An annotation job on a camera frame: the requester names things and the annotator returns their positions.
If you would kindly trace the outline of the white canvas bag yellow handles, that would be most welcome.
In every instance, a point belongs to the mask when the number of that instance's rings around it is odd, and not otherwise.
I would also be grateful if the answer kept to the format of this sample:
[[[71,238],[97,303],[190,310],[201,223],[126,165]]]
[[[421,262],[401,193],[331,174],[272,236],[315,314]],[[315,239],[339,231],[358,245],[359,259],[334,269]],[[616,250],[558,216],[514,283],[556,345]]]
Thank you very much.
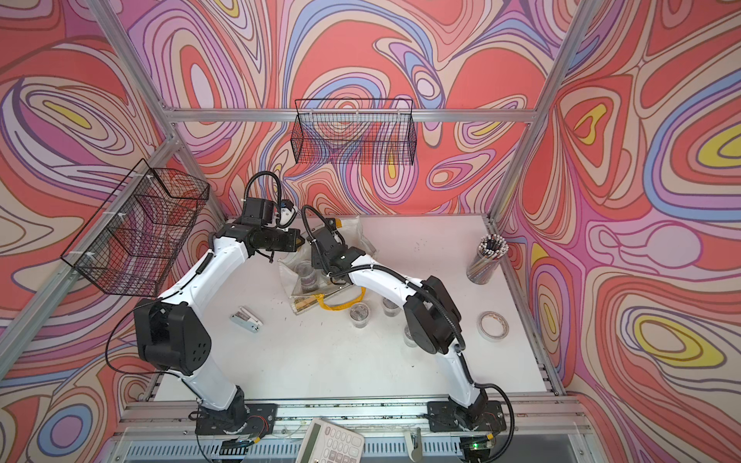
[[[289,307],[296,316],[314,309],[343,312],[366,298],[366,291],[342,279],[332,279],[314,258],[314,246],[307,242],[295,253],[278,260],[280,281]]]

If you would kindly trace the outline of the seed jar purple label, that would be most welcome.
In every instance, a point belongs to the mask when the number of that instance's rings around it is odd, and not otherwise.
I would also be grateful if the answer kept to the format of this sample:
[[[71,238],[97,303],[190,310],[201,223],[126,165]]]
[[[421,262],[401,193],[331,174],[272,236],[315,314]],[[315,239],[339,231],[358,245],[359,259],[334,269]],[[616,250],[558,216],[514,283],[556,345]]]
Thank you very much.
[[[355,328],[363,329],[370,321],[371,308],[362,302],[355,303],[349,308],[349,318]]]

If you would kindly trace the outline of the seed jar removed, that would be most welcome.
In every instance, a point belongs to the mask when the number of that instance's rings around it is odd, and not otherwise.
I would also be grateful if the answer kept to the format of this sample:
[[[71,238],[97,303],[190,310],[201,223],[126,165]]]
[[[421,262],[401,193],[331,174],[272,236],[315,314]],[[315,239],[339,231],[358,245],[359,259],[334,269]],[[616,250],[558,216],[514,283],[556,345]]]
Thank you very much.
[[[401,307],[388,298],[382,299],[383,312],[388,318],[395,318],[401,313]]]
[[[408,325],[405,325],[403,328],[403,341],[404,343],[411,348],[416,348],[418,345],[416,341],[414,341],[410,328]]]

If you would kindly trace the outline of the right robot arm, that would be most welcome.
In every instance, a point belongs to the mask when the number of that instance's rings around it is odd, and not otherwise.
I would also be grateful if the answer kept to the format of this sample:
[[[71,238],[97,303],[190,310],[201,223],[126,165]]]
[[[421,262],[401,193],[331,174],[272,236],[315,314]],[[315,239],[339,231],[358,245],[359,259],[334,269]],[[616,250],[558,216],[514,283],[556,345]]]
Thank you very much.
[[[443,282],[434,276],[424,280],[405,276],[349,246],[339,226],[312,206],[303,206],[300,216],[314,268],[331,280],[369,289],[403,309],[413,341],[435,357],[447,380],[453,422],[462,430],[473,431],[483,419],[492,418],[486,393],[492,390],[503,399],[508,413],[500,422],[504,430],[513,433],[515,416],[507,394],[498,385],[478,383],[472,377],[464,356],[461,314]]]

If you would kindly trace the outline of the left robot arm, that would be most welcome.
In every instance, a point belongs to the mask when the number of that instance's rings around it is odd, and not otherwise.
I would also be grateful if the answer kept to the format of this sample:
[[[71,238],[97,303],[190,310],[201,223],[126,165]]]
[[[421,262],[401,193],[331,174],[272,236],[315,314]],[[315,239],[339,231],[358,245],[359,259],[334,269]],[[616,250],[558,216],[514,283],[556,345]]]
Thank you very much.
[[[206,329],[206,308],[250,258],[274,260],[276,254],[294,253],[304,243],[292,226],[297,209],[284,199],[279,177],[260,171],[250,183],[261,177],[272,179],[275,199],[244,196],[241,215],[214,235],[210,250],[173,287],[138,303],[132,312],[140,359],[179,379],[196,395],[200,418],[227,434],[245,430],[249,411],[241,387],[212,357],[214,336]]]

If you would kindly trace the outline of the seed jar green label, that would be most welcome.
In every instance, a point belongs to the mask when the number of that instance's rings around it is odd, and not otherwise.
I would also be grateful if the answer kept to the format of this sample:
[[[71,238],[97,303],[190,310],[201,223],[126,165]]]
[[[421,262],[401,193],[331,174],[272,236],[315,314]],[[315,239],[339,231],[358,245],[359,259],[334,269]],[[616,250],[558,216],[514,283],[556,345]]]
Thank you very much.
[[[318,273],[316,273],[310,260],[299,262],[295,268],[295,273],[298,276],[303,293],[310,293],[318,289]]]

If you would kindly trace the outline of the silver stapler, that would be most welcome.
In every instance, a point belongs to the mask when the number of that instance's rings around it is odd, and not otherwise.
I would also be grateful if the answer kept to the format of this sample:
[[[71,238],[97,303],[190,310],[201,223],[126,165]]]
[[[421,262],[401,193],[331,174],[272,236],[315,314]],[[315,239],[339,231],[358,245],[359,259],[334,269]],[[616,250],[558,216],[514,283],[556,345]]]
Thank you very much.
[[[231,315],[230,320],[249,332],[260,333],[262,331],[262,322],[246,307],[240,307]]]

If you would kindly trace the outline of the pencil holder with pencils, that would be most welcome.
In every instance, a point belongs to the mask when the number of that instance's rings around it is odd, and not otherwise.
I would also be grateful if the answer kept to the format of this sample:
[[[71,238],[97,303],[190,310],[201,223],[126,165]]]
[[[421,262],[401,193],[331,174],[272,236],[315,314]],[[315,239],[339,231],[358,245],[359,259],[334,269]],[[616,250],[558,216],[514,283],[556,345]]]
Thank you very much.
[[[509,243],[492,233],[480,240],[476,254],[466,269],[466,276],[476,285],[485,285],[492,277],[501,260],[509,254]]]

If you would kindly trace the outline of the tape roll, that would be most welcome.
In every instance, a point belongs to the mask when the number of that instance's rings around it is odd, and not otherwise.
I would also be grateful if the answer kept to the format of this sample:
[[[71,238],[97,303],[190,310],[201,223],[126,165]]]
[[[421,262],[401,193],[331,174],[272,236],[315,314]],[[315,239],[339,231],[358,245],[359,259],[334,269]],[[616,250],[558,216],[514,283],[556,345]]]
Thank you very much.
[[[507,318],[489,311],[479,315],[477,330],[483,339],[490,341],[490,343],[497,343],[503,341],[509,335],[511,328],[509,328]]]

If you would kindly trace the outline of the white calculator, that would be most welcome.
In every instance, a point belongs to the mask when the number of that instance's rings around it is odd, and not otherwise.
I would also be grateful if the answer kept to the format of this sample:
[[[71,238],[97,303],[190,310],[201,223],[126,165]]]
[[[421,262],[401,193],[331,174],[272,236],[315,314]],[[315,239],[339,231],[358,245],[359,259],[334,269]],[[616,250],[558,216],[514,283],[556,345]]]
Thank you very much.
[[[296,463],[357,463],[365,449],[365,437],[320,418],[310,422]]]

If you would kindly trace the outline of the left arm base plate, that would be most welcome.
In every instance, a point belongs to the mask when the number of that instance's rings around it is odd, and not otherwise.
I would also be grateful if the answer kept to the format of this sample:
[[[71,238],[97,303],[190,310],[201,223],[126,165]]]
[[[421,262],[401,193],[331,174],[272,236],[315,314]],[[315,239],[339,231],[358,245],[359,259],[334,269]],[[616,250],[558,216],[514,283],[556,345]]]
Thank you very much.
[[[275,403],[246,403],[242,410],[214,411],[200,407],[188,418],[196,424],[199,436],[264,437],[272,434],[278,405]]]

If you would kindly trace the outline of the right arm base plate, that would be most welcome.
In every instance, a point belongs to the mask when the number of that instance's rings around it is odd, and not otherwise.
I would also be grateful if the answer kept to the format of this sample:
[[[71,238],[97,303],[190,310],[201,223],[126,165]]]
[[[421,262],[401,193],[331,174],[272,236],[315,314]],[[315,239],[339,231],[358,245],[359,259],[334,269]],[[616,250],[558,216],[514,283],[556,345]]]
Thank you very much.
[[[485,405],[462,407],[453,401],[430,401],[425,419],[432,432],[487,432],[499,434],[508,429],[502,403],[488,401]]]

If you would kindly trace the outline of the white clip at front rail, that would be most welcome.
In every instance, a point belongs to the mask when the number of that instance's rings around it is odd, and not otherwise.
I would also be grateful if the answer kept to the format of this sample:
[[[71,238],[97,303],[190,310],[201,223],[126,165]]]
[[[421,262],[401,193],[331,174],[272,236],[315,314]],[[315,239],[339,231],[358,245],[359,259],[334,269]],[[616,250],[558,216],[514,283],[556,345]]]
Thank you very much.
[[[424,457],[422,430],[420,428],[405,430],[403,437],[409,460],[413,463],[420,463]]]

